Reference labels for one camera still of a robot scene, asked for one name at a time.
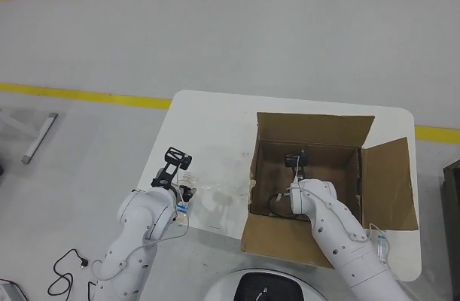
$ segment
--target yellow tape line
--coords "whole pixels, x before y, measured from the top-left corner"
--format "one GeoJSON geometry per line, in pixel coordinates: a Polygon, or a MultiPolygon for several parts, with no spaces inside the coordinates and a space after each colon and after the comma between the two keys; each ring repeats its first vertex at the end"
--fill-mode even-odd
{"type": "Polygon", "coordinates": [[[447,144],[460,144],[460,129],[416,126],[416,139],[447,144]]]}
{"type": "MultiPolygon", "coordinates": [[[[47,96],[58,99],[99,102],[113,105],[128,105],[140,108],[168,110],[170,99],[154,99],[151,97],[117,95],[108,93],[85,92],[77,90],[33,87],[19,84],[0,83],[0,91],[47,96]]],[[[447,144],[460,144],[460,129],[444,129],[431,126],[416,126],[416,139],[447,144]]]]}
{"type": "Polygon", "coordinates": [[[151,97],[85,92],[56,88],[32,87],[19,84],[0,83],[0,91],[37,96],[47,96],[57,99],[82,100],[85,102],[100,102],[105,104],[128,105],[141,108],[156,108],[160,110],[168,110],[169,106],[171,105],[171,100],[169,99],[153,99],[151,97]]]}

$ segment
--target open cardboard box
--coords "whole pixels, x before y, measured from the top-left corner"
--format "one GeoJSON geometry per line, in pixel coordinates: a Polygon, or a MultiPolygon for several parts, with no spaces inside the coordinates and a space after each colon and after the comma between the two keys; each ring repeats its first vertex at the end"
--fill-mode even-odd
{"type": "Polygon", "coordinates": [[[331,181],[338,200],[365,228],[374,223],[382,230],[418,229],[407,138],[363,149],[374,118],[257,113],[244,252],[332,267],[313,239],[306,216],[291,213],[288,197],[278,202],[272,197],[293,181],[285,154],[302,150],[309,158],[307,178],[331,181]],[[276,217],[270,206],[271,212],[289,218],[276,217]]]}

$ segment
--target white table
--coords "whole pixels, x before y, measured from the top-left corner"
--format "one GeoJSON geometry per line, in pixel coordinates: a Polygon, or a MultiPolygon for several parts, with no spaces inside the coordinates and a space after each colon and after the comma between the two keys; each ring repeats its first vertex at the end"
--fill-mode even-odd
{"type": "MultiPolygon", "coordinates": [[[[172,101],[138,188],[150,188],[157,170],[164,165],[168,147],[184,151],[193,156],[188,171],[196,176],[198,186],[191,201],[190,226],[241,239],[248,216],[249,166],[259,111],[373,115],[365,148],[407,137],[419,222],[414,122],[412,114],[401,108],[181,91],[172,101]]],[[[417,279],[422,271],[420,232],[388,231],[388,240],[392,271],[402,281],[417,279]]]]}

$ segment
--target floor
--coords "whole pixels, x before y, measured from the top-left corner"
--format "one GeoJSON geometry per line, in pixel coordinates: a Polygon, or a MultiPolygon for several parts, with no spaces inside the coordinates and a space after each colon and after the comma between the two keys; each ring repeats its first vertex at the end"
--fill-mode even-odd
{"type": "MultiPolygon", "coordinates": [[[[416,123],[460,129],[460,0],[286,2],[0,1],[0,82],[171,99],[206,90],[406,108],[416,123]]],[[[59,113],[34,159],[0,124],[0,277],[50,298],[53,263],[70,248],[101,257],[120,231],[165,111],[0,93],[0,108],[40,126],[59,113]]],[[[442,168],[460,145],[418,141],[421,300],[450,300],[440,204],[442,168]]],[[[172,226],[168,235],[179,233],[172,226]]],[[[86,298],[75,258],[71,300],[86,298]]],[[[199,230],[162,243],[142,300],[201,300],[230,271],[290,272],[329,300],[351,300],[335,271],[243,254],[199,230]]]]}

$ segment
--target box flap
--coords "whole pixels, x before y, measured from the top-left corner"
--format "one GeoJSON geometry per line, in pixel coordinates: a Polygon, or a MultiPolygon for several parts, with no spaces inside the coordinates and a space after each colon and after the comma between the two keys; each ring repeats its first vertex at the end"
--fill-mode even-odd
{"type": "Polygon", "coordinates": [[[295,263],[332,268],[312,236],[311,224],[248,214],[242,236],[244,252],[295,263]]]}
{"type": "Polygon", "coordinates": [[[361,147],[374,116],[257,113],[260,140],[361,147]]]}
{"type": "Polygon", "coordinates": [[[362,150],[363,225],[417,230],[407,138],[362,150]]]}

